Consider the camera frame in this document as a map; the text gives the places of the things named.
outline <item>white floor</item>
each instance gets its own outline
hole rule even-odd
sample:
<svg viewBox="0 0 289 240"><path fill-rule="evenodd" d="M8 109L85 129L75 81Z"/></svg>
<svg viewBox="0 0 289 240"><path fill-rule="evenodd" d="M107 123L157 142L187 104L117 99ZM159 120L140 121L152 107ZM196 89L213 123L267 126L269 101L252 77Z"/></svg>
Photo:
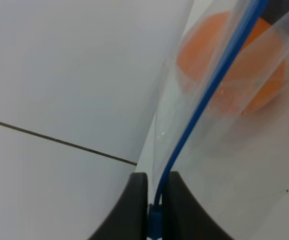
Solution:
<svg viewBox="0 0 289 240"><path fill-rule="evenodd" d="M188 2L0 0L0 121L136 163Z"/></svg>
<svg viewBox="0 0 289 240"><path fill-rule="evenodd" d="M86 240L134 170L0 126L0 240Z"/></svg>

